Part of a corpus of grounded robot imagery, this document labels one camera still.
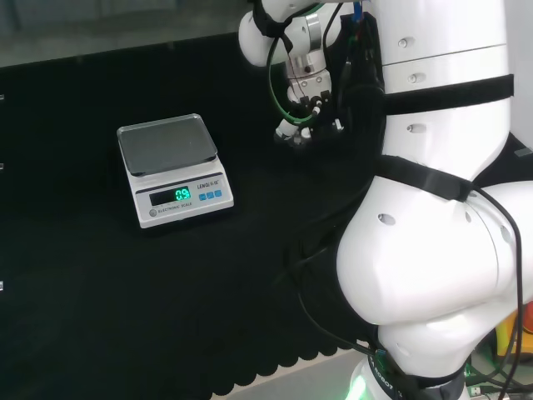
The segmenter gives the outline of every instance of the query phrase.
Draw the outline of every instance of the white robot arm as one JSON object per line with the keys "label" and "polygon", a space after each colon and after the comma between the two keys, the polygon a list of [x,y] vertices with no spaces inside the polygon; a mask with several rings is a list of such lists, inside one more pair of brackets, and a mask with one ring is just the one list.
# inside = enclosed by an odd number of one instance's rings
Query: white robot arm
{"label": "white robot arm", "polygon": [[[277,22],[309,4],[262,0]],[[373,0],[372,6],[386,95],[435,91],[439,96],[442,88],[509,74],[504,0]],[[350,7],[342,12],[350,13]],[[316,12],[320,29],[333,8],[326,4]],[[295,18],[286,29],[294,45],[291,57],[320,59],[309,19]],[[338,19],[329,41],[339,32]],[[247,59],[264,65],[272,39],[259,33],[252,15],[243,18],[239,38]],[[274,60],[286,57],[279,46]],[[387,116],[383,155],[466,181],[497,158],[510,131],[509,98],[460,107],[402,107]],[[282,128],[290,129],[289,124]],[[486,191],[514,218],[522,242],[533,243],[533,182]],[[397,366],[426,382],[421,386],[426,398],[465,400],[461,370],[466,359],[517,308],[516,257],[512,226],[479,193],[466,201],[446,200],[377,176],[341,240],[337,273],[353,309],[379,325],[379,341]],[[522,301],[528,303],[533,300],[532,247],[524,246],[521,263]],[[395,392],[383,375],[370,358],[356,368],[352,386],[364,382],[366,398],[387,400]]]}
{"label": "white robot arm", "polygon": [[[336,3],[326,3],[313,7],[313,3],[306,0],[290,3],[259,2],[258,4],[262,5],[262,12],[268,15],[273,23],[283,23],[295,13],[311,8],[302,16],[292,18],[291,23],[284,29],[291,44],[290,52],[287,52],[283,41],[276,45],[273,44],[274,38],[263,35],[257,27],[252,12],[246,14],[241,20],[239,42],[246,59],[258,67],[267,65],[267,55],[271,47],[276,46],[271,64],[282,62],[286,64],[289,81],[287,97],[295,104],[308,102],[306,106],[309,113],[312,110],[318,114],[321,111],[321,105],[326,104],[331,99],[331,76],[327,70],[322,42],[325,41],[326,45],[335,42],[341,31],[340,17],[353,13],[353,3],[346,2],[338,10],[336,10]],[[331,19],[333,13],[336,13],[336,17]],[[326,35],[326,27],[330,20],[331,24]],[[334,121],[333,125],[338,132],[343,129],[338,119]],[[311,139],[311,133],[309,127],[298,126],[286,117],[277,128],[276,137],[281,140],[290,140],[294,144],[303,144]]]}

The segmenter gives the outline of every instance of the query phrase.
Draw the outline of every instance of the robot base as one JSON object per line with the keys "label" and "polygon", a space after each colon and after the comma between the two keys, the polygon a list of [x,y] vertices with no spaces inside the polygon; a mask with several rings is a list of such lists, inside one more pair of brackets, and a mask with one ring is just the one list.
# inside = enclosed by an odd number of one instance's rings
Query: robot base
{"label": "robot base", "polygon": [[[454,380],[439,387],[426,389],[426,394],[435,400],[469,400],[470,396],[464,384],[464,376],[459,375]],[[350,392],[346,400],[390,400],[402,399],[390,384],[373,358],[361,361],[350,381]]]}

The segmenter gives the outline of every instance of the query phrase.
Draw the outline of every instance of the black table surface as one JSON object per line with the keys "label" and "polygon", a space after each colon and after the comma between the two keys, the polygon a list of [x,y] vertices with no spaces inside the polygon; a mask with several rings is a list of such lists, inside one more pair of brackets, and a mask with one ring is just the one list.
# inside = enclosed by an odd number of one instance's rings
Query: black table surface
{"label": "black table surface", "polygon": [[[209,398],[336,351],[279,279],[281,250],[353,198],[375,140],[347,134],[306,156],[277,146],[266,85],[234,34],[0,71],[1,399]],[[116,131],[188,113],[202,115],[235,206],[142,231]],[[519,146],[480,183],[533,178]],[[353,316],[322,290],[334,259],[309,307],[349,338]]]}

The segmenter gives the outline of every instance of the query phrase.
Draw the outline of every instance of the scale platform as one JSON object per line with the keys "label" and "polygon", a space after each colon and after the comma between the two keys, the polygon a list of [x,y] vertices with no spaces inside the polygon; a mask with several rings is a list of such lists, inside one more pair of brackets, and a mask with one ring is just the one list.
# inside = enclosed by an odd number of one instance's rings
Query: scale platform
{"label": "scale platform", "polygon": [[197,114],[117,131],[141,228],[233,206],[226,171]]}

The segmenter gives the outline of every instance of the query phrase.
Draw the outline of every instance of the white floor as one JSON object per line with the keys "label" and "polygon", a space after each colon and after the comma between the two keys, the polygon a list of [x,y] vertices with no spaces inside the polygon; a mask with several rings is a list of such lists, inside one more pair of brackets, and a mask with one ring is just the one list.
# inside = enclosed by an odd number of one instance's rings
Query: white floor
{"label": "white floor", "polygon": [[[227,396],[213,395],[213,400],[345,400],[351,374],[363,355],[353,350],[338,349],[331,357],[319,354],[313,360],[299,359],[289,368],[279,367],[268,377],[257,376],[246,387],[236,385]],[[472,362],[481,373],[494,370],[486,355],[474,353]],[[502,376],[495,377],[502,382]],[[533,383],[533,367],[520,366],[515,374],[518,382]]]}

